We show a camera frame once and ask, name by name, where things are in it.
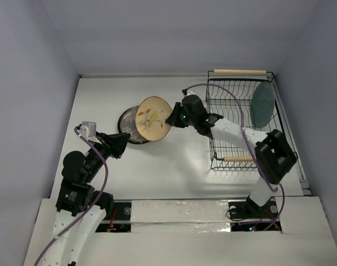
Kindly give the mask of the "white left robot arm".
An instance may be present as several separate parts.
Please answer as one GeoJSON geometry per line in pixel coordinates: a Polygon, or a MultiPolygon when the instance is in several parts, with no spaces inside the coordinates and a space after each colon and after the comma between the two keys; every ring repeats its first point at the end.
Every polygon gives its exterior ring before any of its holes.
{"type": "Polygon", "coordinates": [[[102,167],[108,177],[106,160],[121,158],[130,135],[97,132],[91,138],[81,134],[78,137],[90,149],[86,154],[72,151],[64,157],[52,233],[55,243],[43,258],[43,265],[78,265],[82,251],[100,222],[113,214],[113,195],[96,190],[90,183],[102,167]]]}

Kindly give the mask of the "teal green plate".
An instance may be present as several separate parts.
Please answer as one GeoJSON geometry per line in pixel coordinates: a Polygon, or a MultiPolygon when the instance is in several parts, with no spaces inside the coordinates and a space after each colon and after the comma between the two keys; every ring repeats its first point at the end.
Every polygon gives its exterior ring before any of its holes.
{"type": "Polygon", "coordinates": [[[251,120],[256,128],[268,125],[274,110],[275,95],[268,81],[261,82],[255,89],[251,100],[251,120]]]}

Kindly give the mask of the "dark green reindeer plate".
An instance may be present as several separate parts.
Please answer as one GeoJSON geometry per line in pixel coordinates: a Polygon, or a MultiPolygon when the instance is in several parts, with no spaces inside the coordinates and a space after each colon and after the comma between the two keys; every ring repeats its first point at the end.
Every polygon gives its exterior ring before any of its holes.
{"type": "Polygon", "coordinates": [[[148,143],[148,140],[143,138],[137,131],[135,118],[138,108],[139,106],[137,105],[124,111],[117,123],[118,132],[130,134],[131,137],[128,142],[135,145],[148,143]]]}

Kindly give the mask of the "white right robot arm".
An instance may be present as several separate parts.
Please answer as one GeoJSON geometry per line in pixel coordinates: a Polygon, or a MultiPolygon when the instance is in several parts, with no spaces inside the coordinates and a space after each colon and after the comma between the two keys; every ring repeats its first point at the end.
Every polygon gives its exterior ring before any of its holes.
{"type": "Polygon", "coordinates": [[[230,218],[234,221],[261,218],[270,208],[281,180],[298,159],[283,132],[256,131],[234,124],[219,114],[207,112],[197,95],[185,96],[175,103],[165,122],[178,128],[192,126],[202,136],[228,142],[250,153],[260,177],[245,201],[230,204],[230,218]]]}

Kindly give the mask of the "cream plate gold rim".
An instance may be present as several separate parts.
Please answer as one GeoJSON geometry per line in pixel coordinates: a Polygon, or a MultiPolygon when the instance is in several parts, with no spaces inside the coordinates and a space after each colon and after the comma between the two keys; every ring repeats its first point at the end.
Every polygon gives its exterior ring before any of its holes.
{"type": "Polygon", "coordinates": [[[151,142],[162,140],[171,129],[165,121],[172,110],[171,106],[158,96],[144,99],[135,116],[138,133],[151,142]]]}

